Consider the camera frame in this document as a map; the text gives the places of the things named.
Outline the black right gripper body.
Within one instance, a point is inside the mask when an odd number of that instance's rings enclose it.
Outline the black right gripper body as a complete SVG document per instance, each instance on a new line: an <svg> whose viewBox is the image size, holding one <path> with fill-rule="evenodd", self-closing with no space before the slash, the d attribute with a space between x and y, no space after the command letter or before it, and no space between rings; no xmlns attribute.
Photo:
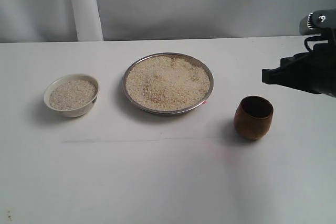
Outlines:
<svg viewBox="0 0 336 224"><path fill-rule="evenodd" d="M275 69L263 69L262 83L312 94L335 95L335 30L304 40L306 52L280 59Z"/></svg>

